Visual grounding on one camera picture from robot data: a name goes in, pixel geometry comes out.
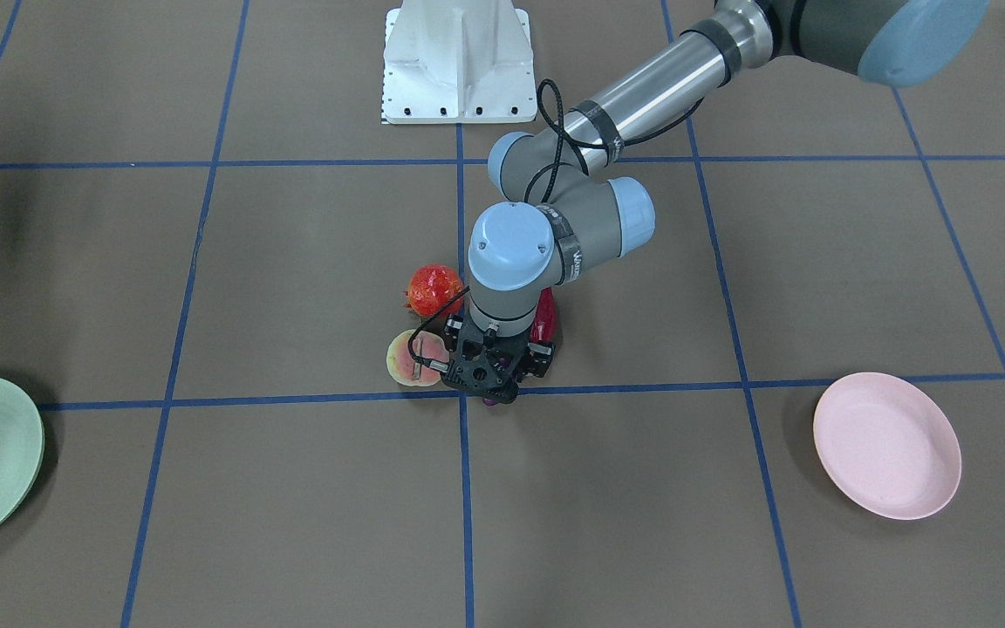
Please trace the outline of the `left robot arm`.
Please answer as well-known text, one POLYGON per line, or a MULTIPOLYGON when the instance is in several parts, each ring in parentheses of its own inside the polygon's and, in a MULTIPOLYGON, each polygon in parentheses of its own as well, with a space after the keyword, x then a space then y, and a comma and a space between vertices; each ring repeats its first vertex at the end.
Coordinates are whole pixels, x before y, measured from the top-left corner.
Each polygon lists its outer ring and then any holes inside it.
POLYGON ((544 290, 646 245, 657 211, 629 176, 594 172, 689 118, 731 79, 797 56, 862 82, 926 82, 966 46, 985 1, 717 1, 710 17, 634 71, 571 108, 544 114, 541 133, 510 133, 488 155, 502 194, 475 220, 461 311, 443 327, 447 361, 415 355, 441 382, 497 403, 543 377, 555 347, 533 330, 544 290))

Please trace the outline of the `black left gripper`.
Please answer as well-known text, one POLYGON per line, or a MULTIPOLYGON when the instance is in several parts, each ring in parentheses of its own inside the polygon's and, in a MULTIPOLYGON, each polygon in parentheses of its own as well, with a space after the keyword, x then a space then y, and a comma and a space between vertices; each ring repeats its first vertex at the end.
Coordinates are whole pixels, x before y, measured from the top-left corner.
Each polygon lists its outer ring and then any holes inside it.
POLYGON ((441 337, 449 352, 443 385, 478 398, 498 396, 502 403, 517 399, 525 379, 545 377, 554 359, 553 342, 531 342, 530 332, 498 337, 458 315, 444 322, 441 337))

